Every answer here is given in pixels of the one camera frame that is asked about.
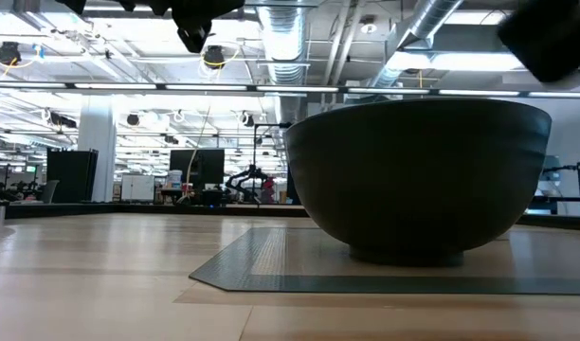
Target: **monitor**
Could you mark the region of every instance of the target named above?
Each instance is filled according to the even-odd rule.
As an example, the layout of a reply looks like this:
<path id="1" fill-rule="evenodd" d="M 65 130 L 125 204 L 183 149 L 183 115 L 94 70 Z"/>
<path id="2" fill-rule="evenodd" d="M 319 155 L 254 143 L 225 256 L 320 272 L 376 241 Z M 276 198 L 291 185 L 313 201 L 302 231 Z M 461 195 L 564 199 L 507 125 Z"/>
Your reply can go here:
<path id="1" fill-rule="evenodd" d="M 170 171 L 183 171 L 181 181 L 187 182 L 187 168 L 195 150 L 176 150 L 170 153 Z M 225 150 L 197 150 L 191 165 L 193 184 L 222 184 L 225 176 Z"/>

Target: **silver duct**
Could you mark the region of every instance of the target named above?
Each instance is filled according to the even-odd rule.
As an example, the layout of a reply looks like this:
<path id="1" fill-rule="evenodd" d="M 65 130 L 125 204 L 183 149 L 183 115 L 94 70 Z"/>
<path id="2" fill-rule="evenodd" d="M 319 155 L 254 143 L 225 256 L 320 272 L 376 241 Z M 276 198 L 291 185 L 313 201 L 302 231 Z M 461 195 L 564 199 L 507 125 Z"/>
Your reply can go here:
<path id="1" fill-rule="evenodd" d="M 264 52 L 267 60 L 301 62 L 306 53 L 306 10 L 302 8 L 259 7 L 263 25 Z M 277 85 L 304 84 L 304 66 L 269 64 L 271 81 Z M 279 122 L 298 122 L 306 118 L 306 100 L 298 97 L 276 99 L 276 116 Z"/>
<path id="2" fill-rule="evenodd" d="M 388 48 L 391 48 L 388 52 L 389 59 L 398 48 L 433 38 L 450 14 L 461 4 L 462 0 L 419 0 L 414 8 L 414 14 L 391 31 L 391 37 L 387 40 Z M 391 87 L 403 71 L 389 69 L 385 65 L 369 86 Z"/>
<path id="3" fill-rule="evenodd" d="M 433 37 L 461 3 L 462 0 L 419 0 L 410 18 L 408 31 L 420 40 Z"/>

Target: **gray mat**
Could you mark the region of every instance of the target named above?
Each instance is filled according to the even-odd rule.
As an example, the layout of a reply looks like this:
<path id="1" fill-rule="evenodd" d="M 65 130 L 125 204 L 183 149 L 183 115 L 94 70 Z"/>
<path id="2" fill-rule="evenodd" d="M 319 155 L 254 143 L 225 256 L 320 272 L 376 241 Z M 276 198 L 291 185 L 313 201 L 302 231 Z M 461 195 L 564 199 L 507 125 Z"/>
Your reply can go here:
<path id="1" fill-rule="evenodd" d="M 580 267 L 557 256 L 533 263 L 533 253 L 517 251 L 523 237 L 466 252 L 460 268 L 410 269 L 352 260 L 319 229 L 253 228 L 190 278 L 238 292 L 580 295 Z"/>

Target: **pillar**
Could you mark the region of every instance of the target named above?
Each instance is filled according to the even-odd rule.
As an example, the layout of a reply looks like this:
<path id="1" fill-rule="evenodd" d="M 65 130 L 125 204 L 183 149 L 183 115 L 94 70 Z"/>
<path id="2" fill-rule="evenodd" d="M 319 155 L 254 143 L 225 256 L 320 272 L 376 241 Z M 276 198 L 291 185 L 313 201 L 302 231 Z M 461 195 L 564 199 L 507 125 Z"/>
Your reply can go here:
<path id="1" fill-rule="evenodd" d="M 117 118 L 112 96 L 83 96 L 78 151 L 99 151 L 92 201 L 111 202 L 116 164 Z"/>

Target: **bowl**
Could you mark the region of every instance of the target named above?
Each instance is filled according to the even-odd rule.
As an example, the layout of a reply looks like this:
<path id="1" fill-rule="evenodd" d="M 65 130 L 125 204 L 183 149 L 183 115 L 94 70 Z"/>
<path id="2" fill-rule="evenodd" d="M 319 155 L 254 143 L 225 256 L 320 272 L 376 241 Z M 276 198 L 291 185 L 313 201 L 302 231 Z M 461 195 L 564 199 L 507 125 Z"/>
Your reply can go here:
<path id="1" fill-rule="evenodd" d="M 410 99 L 309 117 L 285 140 L 305 209 L 352 257 L 447 266 L 525 211 L 551 126 L 516 102 Z"/>

